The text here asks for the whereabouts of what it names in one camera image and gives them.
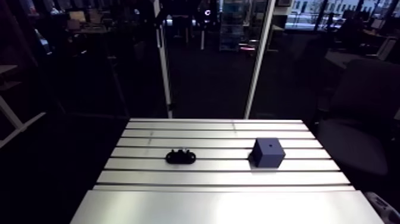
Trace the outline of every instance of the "chair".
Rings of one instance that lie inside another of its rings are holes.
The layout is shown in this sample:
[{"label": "chair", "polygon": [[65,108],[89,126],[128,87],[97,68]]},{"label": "chair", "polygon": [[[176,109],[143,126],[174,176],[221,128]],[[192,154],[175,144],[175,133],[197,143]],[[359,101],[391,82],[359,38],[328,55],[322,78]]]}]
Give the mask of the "chair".
[{"label": "chair", "polygon": [[389,149],[390,127],[399,107],[400,66],[353,60],[317,126],[317,138],[342,169],[351,170],[350,179],[372,183],[371,177],[389,173],[395,153]]}]

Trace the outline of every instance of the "white pole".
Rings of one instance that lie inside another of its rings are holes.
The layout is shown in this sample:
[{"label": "white pole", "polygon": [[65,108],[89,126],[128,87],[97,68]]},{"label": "white pole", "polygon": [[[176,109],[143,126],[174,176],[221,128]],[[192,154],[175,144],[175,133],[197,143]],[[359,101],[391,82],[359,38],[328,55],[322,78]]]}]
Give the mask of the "white pole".
[{"label": "white pole", "polygon": [[[159,0],[155,0],[154,1],[154,15],[157,17],[159,12],[160,12],[160,2],[159,2]],[[156,27],[156,38],[157,38],[158,51],[160,53],[162,82],[164,84],[165,103],[167,104],[168,118],[172,118],[173,115],[172,115],[172,111],[170,110],[171,92],[170,92],[170,82],[168,79],[167,59],[165,57],[165,41],[164,41],[163,25]]]},{"label": "white pole", "polygon": [[204,30],[201,31],[201,50],[204,50]]},{"label": "white pole", "polygon": [[263,62],[265,45],[267,44],[268,33],[270,31],[272,14],[274,12],[275,0],[269,0],[265,11],[263,27],[261,31],[260,44],[258,45],[257,57],[255,59],[253,78],[251,80],[249,97],[247,99],[245,119],[249,119],[251,106],[253,104],[255,88],[257,87],[258,75],[260,74],[261,63]]}]

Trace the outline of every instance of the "black object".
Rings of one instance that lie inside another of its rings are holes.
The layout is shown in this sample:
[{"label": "black object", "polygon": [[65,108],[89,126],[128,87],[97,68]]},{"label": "black object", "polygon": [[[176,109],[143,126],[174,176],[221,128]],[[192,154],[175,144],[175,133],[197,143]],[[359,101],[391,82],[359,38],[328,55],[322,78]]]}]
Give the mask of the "black object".
[{"label": "black object", "polygon": [[165,157],[167,163],[170,164],[192,164],[196,161],[196,155],[189,150],[171,150]]}]

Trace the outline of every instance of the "aluminum table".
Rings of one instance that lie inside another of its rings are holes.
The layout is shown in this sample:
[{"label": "aluminum table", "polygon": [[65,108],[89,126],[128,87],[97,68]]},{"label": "aluminum table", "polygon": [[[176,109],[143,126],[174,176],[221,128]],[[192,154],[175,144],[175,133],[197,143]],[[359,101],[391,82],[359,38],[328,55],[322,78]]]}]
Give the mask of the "aluminum table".
[{"label": "aluminum table", "polygon": [[[258,137],[279,139],[278,169],[249,164]],[[300,120],[199,119],[130,119],[71,223],[252,222],[382,223]]]}]

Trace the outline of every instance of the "glass door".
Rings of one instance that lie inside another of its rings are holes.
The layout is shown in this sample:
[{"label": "glass door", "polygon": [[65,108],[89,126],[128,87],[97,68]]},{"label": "glass door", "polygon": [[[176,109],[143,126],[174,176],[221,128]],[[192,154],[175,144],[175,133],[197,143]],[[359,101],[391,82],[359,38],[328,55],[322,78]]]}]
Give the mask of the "glass door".
[{"label": "glass door", "polygon": [[156,38],[154,26],[158,1],[20,4],[44,51],[39,67],[66,113],[168,117],[165,45],[158,44],[162,37]]},{"label": "glass door", "polygon": [[159,43],[165,45],[164,77],[170,78],[173,116],[242,119],[268,1],[160,4],[156,21],[164,35]]}]

